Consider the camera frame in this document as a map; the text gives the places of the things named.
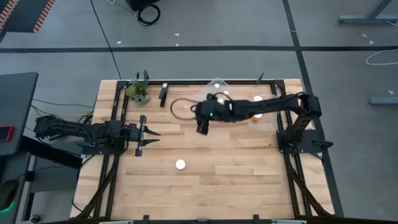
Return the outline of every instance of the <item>gray floor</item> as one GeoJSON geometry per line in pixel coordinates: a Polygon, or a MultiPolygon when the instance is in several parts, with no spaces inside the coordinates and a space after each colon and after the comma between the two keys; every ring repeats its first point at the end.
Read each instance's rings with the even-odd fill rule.
{"type": "MultiPolygon", "coordinates": [[[[293,45],[280,0],[161,0],[162,17],[150,27],[106,0],[93,1],[113,47],[293,45]]],[[[340,14],[364,14],[374,2],[290,0],[301,46],[398,45],[398,27],[337,23],[340,14]]],[[[398,14],[398,1],[386,12],[398,14]]],[[[7,33],[0,43],[0,48],[45,47],[107,47],[89,0],[57,0],[38,34],[7,33]]],[[[398,94],[398,65],[366,65],[373,53],[303,54],[321,100],[326,138],[335,143],[331,161],[346,217],[398,220],[398,108],[368,105],[370,96],[398,94]]],[[[151,78],[257,78],[262,72],[264,78],[301,78],[295,52],[118,52],[115,59],[122,78],[143,69],[151,78]]],[[[398,52],[375,58],[397,60],[398,52]]],[[[35,98],[59,103],[92,105],[100,80],[118,78],[110,53],[0,54],[0,73],[32,71],[39,72],[35,98]]],[[[35,105],[59,115],[89,112],[35,105]]],[[[35,117],[31,111],[28,127],[35,117]]],[[[38,194],[34,212],[45,222],[68,218],[76,172],[59,168],[41,174],[37,187],[56,190],[38,194]],[[70,184],[59,184],[59,176],[70,184]]]]}

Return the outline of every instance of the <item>wooden tabletop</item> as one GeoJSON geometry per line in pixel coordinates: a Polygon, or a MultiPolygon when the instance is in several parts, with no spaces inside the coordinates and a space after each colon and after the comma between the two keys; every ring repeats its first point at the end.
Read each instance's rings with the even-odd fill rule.
{"type": "MultiPolygon", "coordinates": [[[[300,80],[284,81],[287,94],[302,91],[300,80]]],[[[93,123],[110,119],[116,82],[101,82],[93,123]]],[[[132,100],[128,104],[126,123],[138,123],[139,116],[144,114],[147,126],[161,136],[146,135],[147,139],[160,141],[145,147],[142,157],[134,156],[134,142],[130,142],[129,149],[121,156],[112,220],[142,220],[143,215],[153,220],[252,219],[254,214],[260,218],[294,217],[283,155],[278,150],[274,114],[264,117],[269,123],[267,131],[254,129],[249,126],[250,121],[211,122],[209,133],[204,136],[196,133],[196,121],[177,120],[170,113],[173,100],[197,98],[204,85],[169,86],[165,108],[159,106],[160,89],[161,86],[148,88],[151,98],[148,105],[139,107],[132,100]],[[186,162],[184,170],[176,168],[178,159],[186,162]]],[[[230,85],[228,91],[234,99],[252,100],[254,95],[271,95],[269,85],[260,88],[230,85]]],[[[122,95],[117,119],[120,119],[122,95]]],[[[192,117],[190,105],[176,103],[174,111],[179,116],[192,117]]],[[[321,160],[311,154],[301,154],[301,160],[308,189],[325,210],[333,213],[321,160]]],[[[75,194],[75,203],[80,208],[84,208],[98,188],[102,161],[103,156],[97,155],[81,169],[75,194]]],[[[303,213],[301,193],[297,187],[296,191],[303,213]]],[[[101,214],[106,198],[103,197],[101,214]]],[[[78,211],[72,208],[71,217],[76,214],[78,211]]]]}

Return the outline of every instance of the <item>black floor stripe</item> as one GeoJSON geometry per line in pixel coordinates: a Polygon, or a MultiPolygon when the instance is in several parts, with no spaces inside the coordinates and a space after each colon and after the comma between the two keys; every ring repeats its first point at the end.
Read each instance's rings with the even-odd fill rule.
{"type": "MultiPolygon", "coordinates": [[[[290,33],[292,34],[293,44],[294,44],[294,47],[296,47],[295,52],[297,55],[298,64],[300,66],[300,71],[302,74],[305,91],[309,94],[313,94],[311,83],[310,83],[310,77],[308,76],[307,67],[305,66],[303,51],[302,51],[302,48],[300,47],[299,38],[297,37],[297,30],[294,26],[293,15],[292,15],[292,11],[290,10],[289,2],[288,2],[288,0],[282,0],[282,2],[284,4],[286,18],[287,18],[287,22],[289,24],[290,33]]],[[[315,129],[317,130],[319,137],[321,139],[325,139],[322,124],[319,119],[314,121],[314,126],[315,126],[315,129]]],[[[344,216],[343,208],[341,206],[340,196],[337,191],[336,179],[335,179],[335,176],[333,173],[333,168],[331,166],[329,152],[327,150],[325,150],[325,152],[323,152],[323,166],[325,169],[326,181],[328,182],[331,201],[333,204],[335,214],[338,215],[339,217],[343,217],[344,216]]]]}
{"type": "MultiPolygon", "coordinates": [[[[113,52],[200,52],[200,51],[288,51],[288,52],[358,52],[394,50],[398,46],[300,47],[300,46],[190,46],[190,47],[113,47],[113,52]]],[[[107,47],[71,48],[0,48],[1,53],[91,53],[109,52],[107,47]]]]}

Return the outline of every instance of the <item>black metal frame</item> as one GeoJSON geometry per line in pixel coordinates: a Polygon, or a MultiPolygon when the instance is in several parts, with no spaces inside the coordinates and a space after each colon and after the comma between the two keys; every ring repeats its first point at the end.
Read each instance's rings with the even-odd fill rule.
{"type": "MultiPolygon", "coordinates": [[[[260,84],[260,85],[269,85],[271,88],[271,93],[274,95],[278,95],[277,88],[280,90],[280,95],[285,96],[286,95],[286,90],[285,90],[285,83],[283,80],[261,80],[258,82],[258,80],[224,80],[227,84],[229,85],[255,85],[255,84],[260,84]]],[[[211,80],[149,80],[149,85],[161,85],[164,82],[167,82],[169,85],[206,85],[211,80]]],[[[117,114],[117,109],[118,109],[118,102],[119,102],[119,96],[121,94],[121,89],[126,88],[128,86],[128,81],[118,81],[116,85],[116,92],[115,92],[115,97],[114,97],[114,103],[113,103],[113,109],[112,109],[112,119],[116,119],[116,114],[117,114]]],[[[124,123],[126,121],[126,112],[127,112],[127,105],[128,105],[128,97],[124,95],[124,100],[123,100],[123,110],[121,112],[121,121],[124,123]]],[[[290,112],[285,111],[286,115],[286,120],[287,124],[290,125],[292,124],[292,117],[290,115],[290,112]]],[[[277,113],[277,124],[278,124],[278,131],[281,131],[284,129],[284,125],[282,122],[282,113],[278,112],[277,113]]],[[[317,127],[320,126],[320,122],[315,121],[315,126],[317,127]]],[[[320,136],[322,139],[323,137],[323,131],[322,127],[320,128],[320,136]]],[[[300,181],[300,184],[298,186],[304,184],[305,185],[305,179],[304,179],[304,174],[302,170],[302,164],[300,160],[300,154],[299,153],[293,153],[292,157],[294,158],[296,168],[295,170],[297,171],[297,176],[295,176],[295,179],[292,178],[292,175],[289,175],[289,168],[292,167],[292,163],[290,161],[290,154],[289,153],[283,153],[283,157],[285,160],[285,166],[287,170],[287,179],[289,182],[289,191],[290,191],[290,196],[292,200],[292,209],[294,211],[294,216],[296,220],[302,220],[302,221],[308,221],[309,223],[322,223],[322,224],[329,224],[329,223],[394,223],[391,221],[383,221],[383,220],[363,220],[363,219],[352,219],[352,218],[343,218],[343,216],[339,216],[339,214],[336,213],[335,216],[333,217],[314,217],[311,214],[311,206],[309,199],[311,200],[312,195],[310,195],[309,198],[308,194],[305,195],[304,192],[302,191],[302,197],[303,197],[303,202],[304,202],[304,208],[305,208],[305,215],[300,214],[299,210],[299,204],[297,201],[297,193],[295,191],[295,183],[297,181],[300,181]]],[[[340,198],[337,193],[337,188],[336,188],[336,183],[335,179],[333,177],[333,170],[331,169],[331,164],[330,164],[330,158],[328,156],[328,151],[327,149],[323,151],[323,166],[325,170],[325,175],[326,179],[328,181],[328,186],[329,186],[329,191],[333,203],[333,208],[336,210],[341,209],[341,204],[340,204],[340,198]]],[[[118,164],[119,164],[119,156],[115,156],[113,160],[113,165],[108,172],[106,173],[107,168],[108,168],[108,163],[109,163],[109,156],[104,155],[104,160],[103,160],[103,165],[101,168],[101,176],[100,176],[100,182],[99,182],[99,187],[98,191],[95,194],[95,196],[91,199],[89,205],[92,202],[95,202],[92,207],[89,209],[84,209],[84,214],[78,215],[76,218],[71,219],[71,220],[66,220],[66,221],[61,221],[61,222],[52,222],[52,223],[47,223],[47,224],[97,224],[100,222],[109,222],[111,221],[111,212],[112,212],[112,206],[113,206],[113,197],[114,197],[114,190],[116,186],[116,178],[117,178],[117,170],[118,170],[118,164]],[[108,201],[106,203],[106,212],[104,217],[99,217],[100,214],[100,208],[101,208],[101,195],[105,191],[105,188],[109,186],[109,195],[108,195],[108,201]],[[94,214],[93,218],[88,218],[88,214],[94,209],[94,214]]],[[[254,224],[263,224],[263,223],[280,223],[280,220],[271,220],[271,219],[260,219],[259,215],[254,214],[253,219],[248,219],[248,220],[150,220],[148,215],[144,215],[142,220],[128,220],[125,223],[121,224],[128,224],[128,223],[138,223],[138,224],[171,224],[171,223],[178,223],[178,224],[210,224],[210,223],[219,223],[219,224],[227,224],[227,223],[254,223],[254,224]]]]}

